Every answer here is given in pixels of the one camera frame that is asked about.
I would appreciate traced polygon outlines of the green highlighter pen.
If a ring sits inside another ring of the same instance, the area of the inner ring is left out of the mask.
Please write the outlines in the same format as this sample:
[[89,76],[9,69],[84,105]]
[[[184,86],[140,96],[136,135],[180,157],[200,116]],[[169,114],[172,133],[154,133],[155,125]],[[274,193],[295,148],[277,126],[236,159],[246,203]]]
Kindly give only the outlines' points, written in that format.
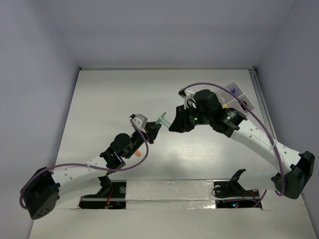
[[156,121],[156,124],[162,124],[169,128],[171,126],[170,122],[165,118],[166,112],[164,112]]

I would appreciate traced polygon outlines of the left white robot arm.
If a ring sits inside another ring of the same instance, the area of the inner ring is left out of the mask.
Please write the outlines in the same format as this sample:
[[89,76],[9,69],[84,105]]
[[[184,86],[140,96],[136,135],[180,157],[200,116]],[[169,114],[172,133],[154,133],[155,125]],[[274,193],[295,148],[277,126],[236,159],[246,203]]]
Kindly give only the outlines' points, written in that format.
[[40,219],[63,201],[66,191],[95,178],[99,180],[94,183],[93,191],[100,197],[108,195],[111,187],[109,175],[142,164],[145,157],[129,167],[125,166],[125,161],[142,145],[149,148],[161,128],[161,124],[154,121],[144,127],[133,122],[132,126],[135,131],[131,135],[118,134],[104,152],[85,163],[64,163],[38,169],[20,191],[20,206],[28,211],[32,220]]

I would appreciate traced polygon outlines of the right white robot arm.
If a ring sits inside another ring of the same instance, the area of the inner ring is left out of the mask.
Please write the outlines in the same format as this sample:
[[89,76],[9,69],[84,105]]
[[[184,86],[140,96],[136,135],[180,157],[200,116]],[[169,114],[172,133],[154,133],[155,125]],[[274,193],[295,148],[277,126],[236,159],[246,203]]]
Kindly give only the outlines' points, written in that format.
[[176,115],[169,131],[185,133],[197,125],[209,125],[215,132],[237,141],[270,163],[275,171],[261,170],[256,176],[239,169],[228,181],[215,184],[216,196],[241,196],[246,190],[276,190],[290,199],[297,199],[313,174],[315,156],[290,149],[270,141],[265,132],[255,126],[235,108],[223,108],[217,95],[210,90],[196,93],[181,89],[184,100],[176,107]]

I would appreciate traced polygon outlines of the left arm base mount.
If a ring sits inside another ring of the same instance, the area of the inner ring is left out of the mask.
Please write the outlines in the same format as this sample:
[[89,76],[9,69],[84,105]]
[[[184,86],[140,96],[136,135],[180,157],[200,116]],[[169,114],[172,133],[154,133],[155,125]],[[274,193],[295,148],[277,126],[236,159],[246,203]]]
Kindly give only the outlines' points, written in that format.
[[112,181],[108,175],[99,177],[100,190],[96,194],[81,196],[81,209],[121,210],[126,208],[126,180]]

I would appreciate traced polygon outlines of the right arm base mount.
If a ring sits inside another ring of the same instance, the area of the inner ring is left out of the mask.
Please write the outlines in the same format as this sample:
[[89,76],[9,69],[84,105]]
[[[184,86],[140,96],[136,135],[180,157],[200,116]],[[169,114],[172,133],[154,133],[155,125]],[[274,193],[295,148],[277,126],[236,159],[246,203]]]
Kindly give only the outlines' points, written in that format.
[[245,171],[240,169],[230,179],[214,182],[211,194],[217,209],[262,208],[259,191],[245,190],[238,182]]

